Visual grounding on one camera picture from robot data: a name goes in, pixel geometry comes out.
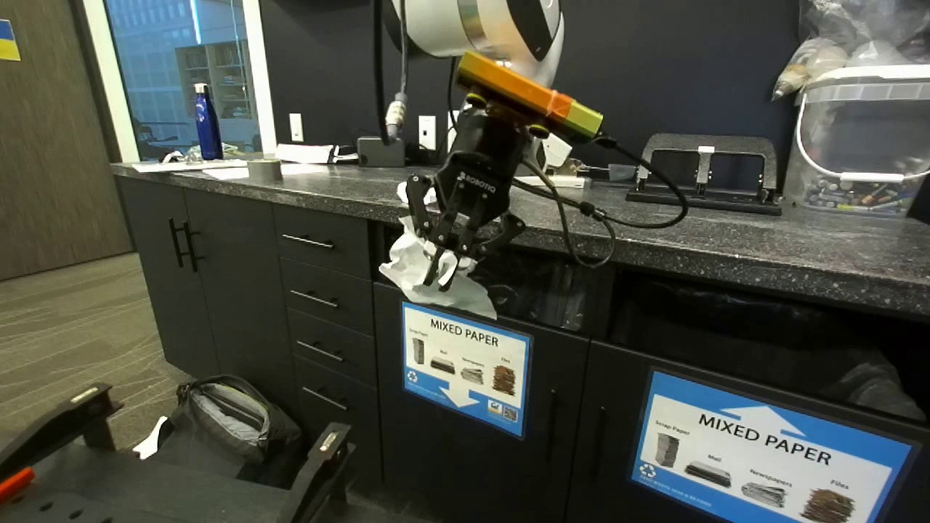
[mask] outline floor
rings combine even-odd
[[[183,379],[162,359],[138,254],[0,281],[0,435],[87,382],[113,382],[120,446],[135,446]]]

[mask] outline cabinet handle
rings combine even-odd
[[[305,302],[318,302],[318,305],[331,308],[331,311],[341,308],[341,302],[334,302],[334,299],[322,299],[322,297],[314,297],[314,294],[305,294],[305,289],[295,289],[295,288],[290,288],[290,297],[301,297]]]
[[[555,453],[555,426],[558,426],[558,388],[549,388],[546,462],[553,462],[553,453]]]
[[[173,244],[174,244],[174,260],[177,260],[177,267],[183,267],[183,253],[180,253],[180,240],[177,240],[180,227],[174,224],[174,217],[170,220],[170,233],[173,233]]]
[[[289,233],[283,237],[290,240],[290,244],[314,246],[314,249],[334,249],[337,246],[331,240],[318,240],[318,237],[289,234]]]
[[[341,411],[350,411],[350,405],[344,400],[334,400],[334,397],[322,394],[319,388],[312,388],[312,385],[301,385],[301,388],[308,391],[312,397],[341,408]]]
[[[305,343],[305,339],[295,339],[295,343],[302,344],[302,347],[308,347],[308,352],[318,352],[318,355],[322,355],[322,356],[328,356],[328,359],[334,359],[334,362],[346,362],[344,355],[325,352],[325,347],[318,344],[318,343]]]
[[[187,237],[187,254],[192,259],[192,270],[202,272],[202,259],[197,254],[197,244],[196,244],[196,234],[202,234],[197,228],[192,228],[192,224],[183,224],[183,237]]]
[[[607,426],[607,408],[598,405],[597,411],[597,423],[594,423],[594,455],[591,455],[591,468],[588,475],[597,480],[601,474],[601,459],[604,459],[604,426]]]

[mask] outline gray wall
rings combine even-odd
[[[129,253],[68,0],[0,0],[22,64],[0,60],[0,278]]]
[[[561,2],[569,38],[555,86],[604,111],[623,141],[754,134],[789,151],[790,105],[771,105],[771,83],[796,47],[795,0]],[[276,111],[302,111],[308,140],[370,134],[370,47],[370,0],[276,0]],[[423,111],[440,113],[446,64],[414,70]]]

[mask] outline black countertop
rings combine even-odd
[[[180,183],[216,193],[395,224],[404,215],[395,186],[415,170],[434,173],[437,167],[318,164],[289,170],[283,183],[138,173],[125,164],[113,170],[138,183]],[[626,220],[665,220],[675,215],[675,206],[627,202],[626,189],[607,183],[565,180],[558,189]],[[514,244],[566,249],[555,202],[514,189],[511,212],[529,224]],[[569,212],[569,227],[580,253],[604,253],[607,233],[601,224]],[[616,263],[930,318],[930,227],[918,220],[803,208],[789,208],[783,217],[691,208],[671,228],[616,227],[616,240]]]

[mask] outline clear plastic bin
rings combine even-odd
[[[930,66],[843,66],[806,93],[786,201],[905,215],[930,173]]]

